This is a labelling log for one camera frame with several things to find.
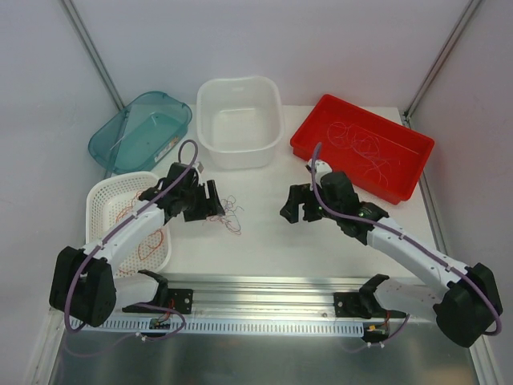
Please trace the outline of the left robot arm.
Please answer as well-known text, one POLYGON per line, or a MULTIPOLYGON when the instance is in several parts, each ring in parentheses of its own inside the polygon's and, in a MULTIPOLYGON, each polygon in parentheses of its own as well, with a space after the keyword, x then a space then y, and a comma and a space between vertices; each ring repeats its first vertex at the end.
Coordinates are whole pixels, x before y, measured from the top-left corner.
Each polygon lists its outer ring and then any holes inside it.
POLYGON ((214 180, 202 181, 195 166, 173 163, 144 190, 129 212, 101 237, 57 256, 49 304, 85 326, 101 326, 116 310, 169 311, 168 280, 148 269, 115 273, 135 248, 172 218, 202 221, 224 215, 214 180))

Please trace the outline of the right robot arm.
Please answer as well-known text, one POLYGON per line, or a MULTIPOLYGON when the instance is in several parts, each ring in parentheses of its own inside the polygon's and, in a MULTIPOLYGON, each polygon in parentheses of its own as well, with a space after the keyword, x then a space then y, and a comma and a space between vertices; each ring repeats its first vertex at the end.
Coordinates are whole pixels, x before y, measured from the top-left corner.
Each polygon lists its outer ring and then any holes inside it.
POLYGON ((387 211, 361 201, 345 173, 323 172, 308 184, 291 185, 280 215, 291 224, 334 221, 347 237, 384 253, 422 282, 408 285, 376 274, 340 301, 350 317, 371 319, 390 312, 423 318, 461 347, 501 332, 503 307, 492 271, 428 248, 387 211))

